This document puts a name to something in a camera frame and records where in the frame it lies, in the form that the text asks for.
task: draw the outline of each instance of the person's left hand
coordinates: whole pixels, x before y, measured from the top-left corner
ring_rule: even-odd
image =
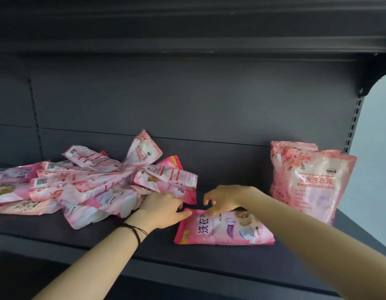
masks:
[[[182,205],[182,200],[171,194],[151,193],[126,223],[144,229],[147,233],[156,228],[169,227],[192,214],[190,210],[177,212]]]

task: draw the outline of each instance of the bracelet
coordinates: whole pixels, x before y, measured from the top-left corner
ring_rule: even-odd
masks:
[[[139,228],[139,227],[136,227],[136,226],[133,226],[133,225],[130,225],[130,224],[128,224],[128,223],[122,223],[121,225],[120,225],[120,227],[127,227],[127,228],[130,228],[131,230],[133,230],[133,233],[135,234],[135,236],[136,236],[136,239],[137,239],[137,247],[139,247],[140,246],[140,243],[141,243],[141,240],[140,240],[140,237],[139,237],[139,234],[137,233],[137,231],[136,230],[140,230],[142,233],[144,233],[146,236],[148,236],[149,234],[145,231],[145,230],[142,230],[141,228]]]

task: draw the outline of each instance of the hand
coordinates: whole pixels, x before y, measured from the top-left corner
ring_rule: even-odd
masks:
[[[156,228],[165,228],[189,217],[192,212],[177,212],[183,202],[171,194],[151,193],[140,208],[126,220],[126,223],[139,227],[147,233]]]
[[[208,217],[234,210],[242,206],[244,199],[253,191],[258,191],[258,189],[252,186],[220,185],[204,195],[204,205],[207,205],[209,201],[213,205],[205,211],[205,215]]]

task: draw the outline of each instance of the dark back panel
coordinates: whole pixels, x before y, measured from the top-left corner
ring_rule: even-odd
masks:
[[[357,93],[348,61],[47,57],[31,64],[39,126],[53,129],[136,135],[145,128],[161,138],[341,150]]]
[[[105,150],[110,157],[123,160],[134,136],[82,131],[40,129],[45,160],[58,159],[73,144]],[[268,192],[272,182],[269,147],[156,138],[162,159],[177,155],[184,169],[199,175],[200,188],[219,184],[253,185]]]
[[[0,125],[0,163],[14,166],[41,161],[35,127]]]
[[[35,126],[27,78],[0,71],[0,124]]]

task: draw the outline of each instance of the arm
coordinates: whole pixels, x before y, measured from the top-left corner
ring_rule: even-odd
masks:
[[[244,207],[345,299],[386,299],[386,257],[345,233],[250,186],[218,186],[204,196],[212,216]]]
[[[182,201],[169,194],[151,194],[126,223],[150,233],[173,225],[191,212],[176,212]],[[145,234],[137,230],[140,240]],[[137,248],[130,228],[120,227],[45,287],[34,300],[102,300]]]

